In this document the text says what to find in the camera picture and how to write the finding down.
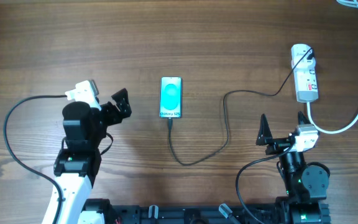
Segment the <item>white power strip socket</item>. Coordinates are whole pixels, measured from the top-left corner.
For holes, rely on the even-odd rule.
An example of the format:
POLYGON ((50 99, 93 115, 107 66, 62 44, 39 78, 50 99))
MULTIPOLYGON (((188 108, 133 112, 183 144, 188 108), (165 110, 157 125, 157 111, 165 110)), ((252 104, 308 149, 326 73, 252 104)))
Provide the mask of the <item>white power strip socket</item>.
POLYGON ((291 67, 294 74, 296 100, 311 103, 318 99, 314 50, 306 44, 295 44, 291 48, 291 67))

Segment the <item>Galaxy S25 smartphone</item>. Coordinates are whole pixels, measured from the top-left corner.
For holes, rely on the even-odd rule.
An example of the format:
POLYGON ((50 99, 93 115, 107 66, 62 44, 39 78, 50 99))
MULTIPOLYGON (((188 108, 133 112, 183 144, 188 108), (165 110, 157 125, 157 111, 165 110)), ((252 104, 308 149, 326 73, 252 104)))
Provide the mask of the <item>Galaxy S25 smartphone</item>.
POLYGON ((160 82, 160 117, 181 118, 181 105, 181 77, 162 77, 160 82))

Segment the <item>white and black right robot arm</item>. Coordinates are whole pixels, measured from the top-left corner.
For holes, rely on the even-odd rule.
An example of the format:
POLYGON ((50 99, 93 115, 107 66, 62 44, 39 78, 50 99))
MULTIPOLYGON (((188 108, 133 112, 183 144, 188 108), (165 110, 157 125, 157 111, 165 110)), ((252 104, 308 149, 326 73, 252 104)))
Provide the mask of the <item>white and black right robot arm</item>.
POLYGON ((275 206, 279 223, 329 223, 327 198, 330 170, 319 162, 305 161, 304 153, 315 147, 319 131, 300 111, 298 126, 285 138, 274 138, 264 114, 256 145, 266 146, 268 156, 278 158, 279 174, 284 181, 286 197, 278 197, 275 206))

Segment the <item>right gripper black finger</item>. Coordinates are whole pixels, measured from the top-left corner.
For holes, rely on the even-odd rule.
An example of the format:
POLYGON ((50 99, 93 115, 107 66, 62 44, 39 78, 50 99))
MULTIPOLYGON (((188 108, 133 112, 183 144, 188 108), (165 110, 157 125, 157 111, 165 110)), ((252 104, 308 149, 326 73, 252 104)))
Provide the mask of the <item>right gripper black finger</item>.
POLYGON ((309 119, 303 114, 302 111, 298 112, 298 124, 310 124, 309 119))
POLYGON ((273 143, 272 133, 265 114, 260 117, 260 128, 256 139, 256 145, 264 146, 273 143))

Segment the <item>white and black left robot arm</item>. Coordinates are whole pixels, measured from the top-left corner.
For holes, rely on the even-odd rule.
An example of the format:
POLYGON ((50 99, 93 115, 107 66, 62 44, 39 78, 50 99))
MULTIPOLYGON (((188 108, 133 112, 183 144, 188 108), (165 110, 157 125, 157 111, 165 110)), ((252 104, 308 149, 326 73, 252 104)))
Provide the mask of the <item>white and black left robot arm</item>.
POLYGON ((112 95, 112 102, 93 108, 72 102, 62 111, 65 139, 53 165, 57 186, 43 223, 119 223, 120 216, 108 199, 90 198, 98 174, 101 141, 107 128, 130 117, 132 110, 125 88, 112 95))

